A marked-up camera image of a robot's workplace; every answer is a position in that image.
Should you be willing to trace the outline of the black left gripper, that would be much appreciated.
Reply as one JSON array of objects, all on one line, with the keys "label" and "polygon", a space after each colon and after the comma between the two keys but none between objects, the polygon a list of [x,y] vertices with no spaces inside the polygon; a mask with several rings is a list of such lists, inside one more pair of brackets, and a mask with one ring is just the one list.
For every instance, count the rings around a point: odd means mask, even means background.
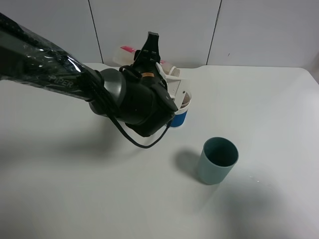
[{"label": "black left gripper", "polygon": [[157,70],[159,62],[159,34],[149,31],[143,47],[134,55],[133,67],[119,69],[126,81],[126,89],[117,119],[143,137],[153,135],[177,112]]}]

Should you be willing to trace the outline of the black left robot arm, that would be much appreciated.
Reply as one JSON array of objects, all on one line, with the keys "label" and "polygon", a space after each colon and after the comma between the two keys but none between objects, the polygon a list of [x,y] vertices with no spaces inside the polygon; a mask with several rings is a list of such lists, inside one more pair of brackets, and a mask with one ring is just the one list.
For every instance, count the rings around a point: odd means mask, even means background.
[{"label": "black left robot arm", "polygon": [[85,100],[95,114],[148,137],[177,111],[159,72],[158,43],[159,35],[149,32],[133,64],[99,71],[1,15],[0,77]]}]

